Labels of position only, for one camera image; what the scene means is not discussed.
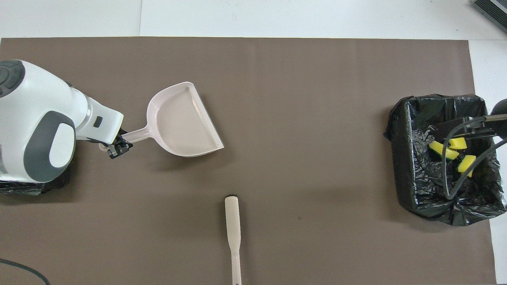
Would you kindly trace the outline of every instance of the brown mat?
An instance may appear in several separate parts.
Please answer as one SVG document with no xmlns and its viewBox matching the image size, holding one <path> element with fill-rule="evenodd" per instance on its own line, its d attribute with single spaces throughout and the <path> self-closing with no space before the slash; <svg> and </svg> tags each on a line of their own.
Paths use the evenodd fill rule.
<svg viewBox="0 0 507 285">
<path fill-rule="evenodd" d="M 67 187 L 0 197 L 0 257 L 52 284 L 230 283 L 231 193 L 245 285 L 495 283 L 489 223 L 402 209 L 382 137 L 404 96 L 474 92 L 465 41 L 2 39 L 0 51 L 122 112 L 126 130 L 155 93 L 191 81 L 226 146 L 180 158 L 145 140 L 111 160 L 82 141 Z M 40 284 L 0 270 L 2 284 Z"/>
</svg>

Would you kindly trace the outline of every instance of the black cable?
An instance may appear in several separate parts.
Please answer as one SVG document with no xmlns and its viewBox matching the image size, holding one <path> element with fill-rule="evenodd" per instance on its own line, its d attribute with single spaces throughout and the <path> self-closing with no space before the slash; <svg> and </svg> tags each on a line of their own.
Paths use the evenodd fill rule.
<svg viewBox="0 0 507 285">
<path fill-rule="evenodd" d="M 14 267 L 18 267 L 18 268 L 21 268 L 21 269 L 24 269 L 30 273 L 33 273 L 35 274 L 37 277 L 39 277 L 40 279 L 42 279 L 42 281 L 44 281 L 44 284 L 46 285 L 50 285 L 49 284 L 49 280 L 44 277 L 44 275 L 42 275 L 40 272 L 38 272 L 37 270 L 33 269 L 33 268 L 30 268 L 28 266 L 25 266 L 23 264 L 19 264 L 17 262 L 14 262 L 14 261 L 10 261 L 10 260 L 6 260 L 6 259 L 1 259 L 0 258 L 0 263 L 4 263 L 4 264 L 7 264 L 7 265 L 11 265 L 11 266 L 14 266 Z"/>
<path fill-rule="evenodd" d="M 491 116 L 481 116 L 481 117 L 476 117 L 476 118 L 473 118 L 471 120 L 468 120 L 466 122 L 463 122 L 459 125 L 457 125 L 456 127 L 454 127 L 450 132 L 449 134 L 447 135 L 447 137 L 445 138 L 445 141 L 444 141 L 444 144 L 443 144 L 443 148 L 442 148 L 442 179 L 444 181 L 443 183 L 443 187 L 444 187 L 444 196 L 447 198 L 447 199 L 452 199 L 454 197 L 454 195 L 456 195 L 456 192 L 458 192 L 458 189 L 459 187 L 461 186 L 461 184 L 464 182 L 464 180 L 466 179 L 466 176 L 470 173 L 470 171 L 473 170 L 473 168 L 475 166 L 477 166 L 479 163 L 481 163 L 489 154 L 491 154 L 492 152 L 494 152 L 497 148 L 503 146 L 505 143 L 507 143 L 507 139 L 504 139 L 502 140 L 501 142 L 495 144 L 495 145 L 492 145 L 490 148 L 488 148 L 485 152 L 483 152 L 469 167 L 468 169 L 460 176 L 460 178 L 458 179 L 458 181 L 454 184 L 454 187 L 452 188 L 451 192 L 449 192 L 449 188 L 447 186 L 447 168 L 446 168 L 446 157 L 445 157 L 445 154 L 446 154 L 446 151 L 447 151 L 447 145 L 449 144 L 449 140 L 454 136 L 454 134 L 460 130 L 462 127 L 468 125 L 468 124 L 471 124 L 471 123 L 474 123 L 474 122 L 485 122 L 485 121 L 488 121 L 488 117 L 491 117 Z"/>
<path fill-rule="evenodd" d="M 470 173 L 470 171 L 474 169 L 474 167 L 479 165 L 479 163 L 485 160 L 491 153 L 493 153 L 496 149 L 505 144 L 507 144 L 507 138 L 503 139 L 502 141 L 500 141 L 495 145 L 490 146 L 487 150 L 481 153 L 481 155 L 477 157 L 477 159 L 466 169 L 466 171 L 463 172 L 463 174 L 459 177 L 458 181 L 456 181 L 456 184 L 454 184 L 454 187 L 452 188 L 451 193 L 449 193 L 449 196 L 452 198 L 454 197 L 454 195 L 456 195 L 456 192 L 458 192 L 459 187 L 461 187 L 461 184 L 463 184 L 463 182 L 465 181 L 466 176 Z"/>
</svg>

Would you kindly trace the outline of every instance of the dustpan handle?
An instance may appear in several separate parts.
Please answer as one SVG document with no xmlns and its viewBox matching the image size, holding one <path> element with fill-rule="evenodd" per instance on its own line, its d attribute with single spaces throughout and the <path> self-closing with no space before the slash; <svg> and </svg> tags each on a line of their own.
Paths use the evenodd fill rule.
<svg viewBox="0 0 507 285">
<path fill-rule="evenodd" d="M 137 141 L 147 139 L 149 137 L 151 137 L 151 130 L 148 128 L 148 126 L 139 129 L 137 131 L 122 134 L 122 138 L 128 141 L 129 143 L 135 143 Z"/>
</svg>

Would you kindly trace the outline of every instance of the black garbage bag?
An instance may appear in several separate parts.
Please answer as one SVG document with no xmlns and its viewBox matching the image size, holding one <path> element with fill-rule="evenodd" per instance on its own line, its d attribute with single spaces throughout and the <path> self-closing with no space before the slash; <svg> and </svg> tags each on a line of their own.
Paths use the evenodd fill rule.
<svg viewBox="0 0 507 285">
<path fill-rule="evenodd" d="M 38 195 L 46 193 L 52 189 L 59 189 L 69 182 L 69 167 L 67 167 L 60 176 L 46 183 L 26 183 L 26 182 L 2 182 L 0 181 L 1 194 L 26 194 Z"/>
<path fill-rule="evenodd" d="M 484 100 L 475 95 L 405 97 L 389 113 L 384 136 L 391 141 L 398 202 L 406 210 L 431 221 L 467 226 L 506 212 L 500 164 L 496 153 L 480 163 L 453 199 L 444 196 L 442 162 L 427 145 L 434 140 L 431 125 L 460 117 L 487 115 Z M 467 142 L 464 155 L 480 155 L 493 144 L 492 138 Z M 459 178 L 460 159 L 448 161 L 450 187 Z"/>
</svg>

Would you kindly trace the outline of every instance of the black cable on table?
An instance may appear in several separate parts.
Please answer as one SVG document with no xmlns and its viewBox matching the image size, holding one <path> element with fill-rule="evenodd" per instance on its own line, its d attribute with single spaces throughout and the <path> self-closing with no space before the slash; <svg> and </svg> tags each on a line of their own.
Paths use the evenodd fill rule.
<svg viewBox="0 0 507 285">
<path fill-rule="evenodd" d="M 35 274 L 37 277 L 39 277 L 40 279 L 42 279 L 42 281 L 44 281 L 44 284 L 50 285 L 49 284 L 49 280 L 44 275 L 42 275 L 40 272 L 38 272 L 37 270 L 35 270 L 33 268 L 30 268 L 28 266 L 25 266 L 23 264 L 20 264 L 20 263 L 14 262 L 14 261 L 6 260 L 6 259 L 1 259 L 1 258 L 0 258 L 0 263 L 24 269 L 24 270 L 26 270 L 26 271 L 28 271 L 30 273 Z"/>
</svg>

